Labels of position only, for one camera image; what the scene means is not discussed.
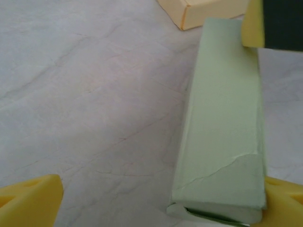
black surface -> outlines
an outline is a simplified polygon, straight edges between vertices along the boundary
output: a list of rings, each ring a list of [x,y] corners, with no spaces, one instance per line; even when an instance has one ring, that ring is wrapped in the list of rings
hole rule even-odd
[[[263,0],[265,47],[303,51],[303,0]]]

white marble surface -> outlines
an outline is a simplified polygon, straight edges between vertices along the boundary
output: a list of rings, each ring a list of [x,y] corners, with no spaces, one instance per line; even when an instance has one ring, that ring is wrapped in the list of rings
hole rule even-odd
[[[0,1],[0,186],[60,174],[56,227],[208,227],[165,214],[201,31],[155,0]],[[260,55],[269,174],[303,184],[303,55]]]

gray marble texture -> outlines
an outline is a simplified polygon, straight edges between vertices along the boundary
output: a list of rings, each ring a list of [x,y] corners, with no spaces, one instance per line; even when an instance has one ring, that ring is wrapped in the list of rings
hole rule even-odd
[[[155,0],[0,1],[0,186],[59,174],[55,227],[219,227],[168,217],[202,28]],[[303,55],[260,51],[270,176],[303,184]]]

light green box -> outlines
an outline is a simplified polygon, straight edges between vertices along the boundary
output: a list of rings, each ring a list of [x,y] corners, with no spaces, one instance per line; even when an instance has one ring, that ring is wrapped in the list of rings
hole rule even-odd
[[[241,45],[241,21],[207,19],[182,132],[168,213],[192,219],[189,209],[261,221],[261,78],[256,50]]]

pale yellow box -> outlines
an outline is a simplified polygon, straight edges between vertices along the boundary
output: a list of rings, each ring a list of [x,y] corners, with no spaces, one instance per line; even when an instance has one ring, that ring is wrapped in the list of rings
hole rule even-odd
[[[158,0],[181,29],[202,26],[207,17],[232,18],[246,12],[249,0]]]

